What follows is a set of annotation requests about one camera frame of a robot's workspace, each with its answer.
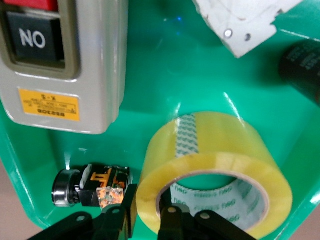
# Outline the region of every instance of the black container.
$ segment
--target black container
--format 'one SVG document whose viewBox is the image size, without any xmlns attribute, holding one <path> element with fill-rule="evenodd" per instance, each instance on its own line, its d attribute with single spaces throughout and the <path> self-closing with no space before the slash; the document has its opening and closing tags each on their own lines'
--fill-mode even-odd
<svg viewBox="0 0 320 240">
<path fill-rule="evenodd" d="M 304 40 L 290 47 L 282 56 L 280 77 L 307 98 L 320 105 L 320 42 Z"/>
</svg>

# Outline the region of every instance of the roll of packing tape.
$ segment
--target roll of packing tape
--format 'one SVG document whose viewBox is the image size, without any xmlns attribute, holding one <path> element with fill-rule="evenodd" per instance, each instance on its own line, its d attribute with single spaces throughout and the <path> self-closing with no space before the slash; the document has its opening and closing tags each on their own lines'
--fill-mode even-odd
<svg viewBox="0 0 320 240">
<path fill-rule="evenodd" d="M 203 174 L 236 180 L 211 190 L 177 183 Z M 193 216 L 215 211 L 257 239 L 286 220 L 293 201 L 287 180 L 258 132 L 242 119 L 217 112 L 177 118 L 150 141 L 136 204 L 140 218 L 155 233 L 161 223 L 161 195 L 168 188 L 172 203 L 187 205 Z"/>
</svg>

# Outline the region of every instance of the green tray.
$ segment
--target green tray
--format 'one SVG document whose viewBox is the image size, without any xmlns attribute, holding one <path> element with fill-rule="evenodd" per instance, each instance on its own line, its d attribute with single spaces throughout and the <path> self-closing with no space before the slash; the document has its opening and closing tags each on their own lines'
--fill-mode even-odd
<svg viewBox="0 0 320 240">
<path fill-rule="evenodd" d="M 265 240 L 289 239 L 320 201 L 320 110 L 282 82 L 284 50 L 319 38 L 319 1 L 277 17 L 277 34 L 241 59 L 222 45 L 191 0 L 130 0 L 126 89 L 106 133 L 85 135 L 15 124 L 0 108 L 0 157 L 28 217 L 46 228 L 100 209 L 54 207 L 61 169 L 89 163 L 131 167 L 139 181 L 148 143 L 172 119 L 215 111 L 241 116 L 260 133 L 293 191 L 287 221 Z M 134 240 L 156 239 L 138 218 Z"/>
</svg>

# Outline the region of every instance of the electronic component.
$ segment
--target electronic component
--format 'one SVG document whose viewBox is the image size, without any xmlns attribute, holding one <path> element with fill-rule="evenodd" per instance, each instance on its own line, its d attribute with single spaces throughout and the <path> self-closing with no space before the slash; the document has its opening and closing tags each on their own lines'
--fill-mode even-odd
<svg viewBox="0 0 320 240">
<path fill-rule="evenodd" d="M 62 170 L 52 187 L 52 201 L 57 207 L 85 207 L 121 204 L 132 183 L 128 167 L 89 164 L 83 169 Z"/>
</svg>

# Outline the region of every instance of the push button switch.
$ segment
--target push button switch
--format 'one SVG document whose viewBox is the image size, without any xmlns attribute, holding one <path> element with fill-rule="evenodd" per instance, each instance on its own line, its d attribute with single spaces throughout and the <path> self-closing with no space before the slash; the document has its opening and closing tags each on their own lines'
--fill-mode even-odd
<svg viewBox="0 0 320 240">
<path fill-rule="evenodd" d="M 46 11 L 58 11 L 58 0 L 4 0 L 6 4 Z"/>
<path fill-rule="evenodd" d="M 55 62 L 64 59 L 58 18 L 18 12 L 6 15 L 17 57 Z"/>
</svg>

